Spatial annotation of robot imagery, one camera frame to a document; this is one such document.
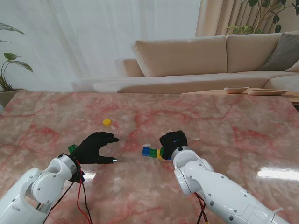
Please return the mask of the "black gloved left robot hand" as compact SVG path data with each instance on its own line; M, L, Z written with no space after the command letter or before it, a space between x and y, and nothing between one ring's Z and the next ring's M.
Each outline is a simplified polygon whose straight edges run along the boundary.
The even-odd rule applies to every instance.
M114 157L99 155L101 147L110 143L118 142L119 139L112 133L95 132L89 135L82 143L70 154L70 157L77 160L80 164L113 164L117 162Z

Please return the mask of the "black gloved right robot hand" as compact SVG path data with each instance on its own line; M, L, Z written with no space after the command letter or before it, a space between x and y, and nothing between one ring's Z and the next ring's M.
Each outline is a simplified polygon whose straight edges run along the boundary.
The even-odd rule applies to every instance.
M178 147L188 146L186 135L181 130L168 132L167 134L160 137L159 141L164 149L161 157L165 160L171 158L172 153Z

